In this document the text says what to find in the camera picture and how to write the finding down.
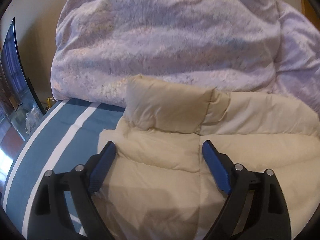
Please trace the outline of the blue white striped bedsheet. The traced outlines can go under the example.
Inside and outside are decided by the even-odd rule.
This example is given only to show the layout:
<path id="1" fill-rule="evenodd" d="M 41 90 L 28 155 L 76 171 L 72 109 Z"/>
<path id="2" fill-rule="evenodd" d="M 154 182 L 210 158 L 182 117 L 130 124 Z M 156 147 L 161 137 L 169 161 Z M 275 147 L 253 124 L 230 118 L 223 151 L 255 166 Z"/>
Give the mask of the blue white striped bedsheet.
<path id="1" fill-rule="evenodd" d="M 99 134 L 114 130 L 124 109 L 80 99 L 57 102 L 23 143 L 5 181 L 1 205 L 27 234 L 37 187 L 47 170 L 68 172 L 98 154 Z"/>

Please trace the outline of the lavender duvet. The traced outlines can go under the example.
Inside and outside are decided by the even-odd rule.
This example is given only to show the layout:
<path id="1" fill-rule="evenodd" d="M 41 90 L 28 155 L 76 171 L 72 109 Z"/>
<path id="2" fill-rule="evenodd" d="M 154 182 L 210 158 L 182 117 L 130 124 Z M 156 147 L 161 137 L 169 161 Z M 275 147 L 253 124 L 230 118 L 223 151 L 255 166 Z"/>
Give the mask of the lavender duvet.
<path id="1" fill-rule="evenodd" d="M 291 96 L 319 111 L 319 31 L 281 0 L 68 0 L 56 28 L 56 100 L 125 106 L 141 74 Z"/>

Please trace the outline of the wooden headboard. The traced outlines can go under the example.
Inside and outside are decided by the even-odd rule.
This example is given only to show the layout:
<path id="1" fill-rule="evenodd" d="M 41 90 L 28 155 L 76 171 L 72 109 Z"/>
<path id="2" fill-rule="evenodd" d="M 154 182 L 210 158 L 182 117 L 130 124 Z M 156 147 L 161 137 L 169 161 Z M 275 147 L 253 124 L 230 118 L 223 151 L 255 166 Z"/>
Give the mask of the wooden headboard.
<path id="1" fill-rule="evenodd" d="M 316 14 L 314 8 L 308 0 L 301 0 L 302 14 L 316 27 L 320 30 L 320 20 Z"/>

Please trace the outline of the black television screen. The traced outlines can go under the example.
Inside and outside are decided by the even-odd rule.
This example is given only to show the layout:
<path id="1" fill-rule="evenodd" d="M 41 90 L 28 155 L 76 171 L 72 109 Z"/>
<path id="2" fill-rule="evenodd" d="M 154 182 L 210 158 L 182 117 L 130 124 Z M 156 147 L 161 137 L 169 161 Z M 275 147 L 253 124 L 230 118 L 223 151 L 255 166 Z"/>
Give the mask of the black television screen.
<path id="1" fill-rule="evenodd" d="M 3 43 L 1 52 L 1 67 L 4 73 L 5 81 L 8 84 L 9 90 L 13 93 L 15 101 L 21 105 L 23 97 L 27 92 L 30 92 L 31 98 L 35 101 L 40 112 L 45 114 L 46 111 L 40 103 L 33 85 L 31 84 L 30 79 L 26 76 L 22 66 L 18 51 L 15 18 L 12 19 Z"/>

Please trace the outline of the cluttered side table items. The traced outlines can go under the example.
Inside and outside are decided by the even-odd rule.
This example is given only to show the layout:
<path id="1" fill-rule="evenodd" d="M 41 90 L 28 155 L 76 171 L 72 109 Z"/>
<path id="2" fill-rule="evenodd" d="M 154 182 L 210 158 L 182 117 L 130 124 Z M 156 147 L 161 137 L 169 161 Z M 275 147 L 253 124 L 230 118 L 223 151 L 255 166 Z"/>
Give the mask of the cluttered side table items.
<path id="1" fill-rule="evenodd" d="M 25 96 L 9 117 L 14 129 L 25 140 L 45 114 L 46 112 L 41 112 L 33 97 Z"/>

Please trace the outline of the beige puffer jacket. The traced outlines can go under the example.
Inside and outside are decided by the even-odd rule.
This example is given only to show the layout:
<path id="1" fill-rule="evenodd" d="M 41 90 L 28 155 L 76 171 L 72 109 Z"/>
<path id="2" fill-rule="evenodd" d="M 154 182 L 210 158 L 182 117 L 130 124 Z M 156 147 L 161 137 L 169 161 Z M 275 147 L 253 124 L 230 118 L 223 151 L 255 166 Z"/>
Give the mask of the beige puffer jacket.
<path id="1" fill-rule="evenodd" d="M 292 237 L 319 206 L 319 117 L 302 101 L 141 75 L 125 101 L 99 135 L 116 157 L 93 197 L 115 239 L 203 238 L 248 172 L 283 192 Z"/>

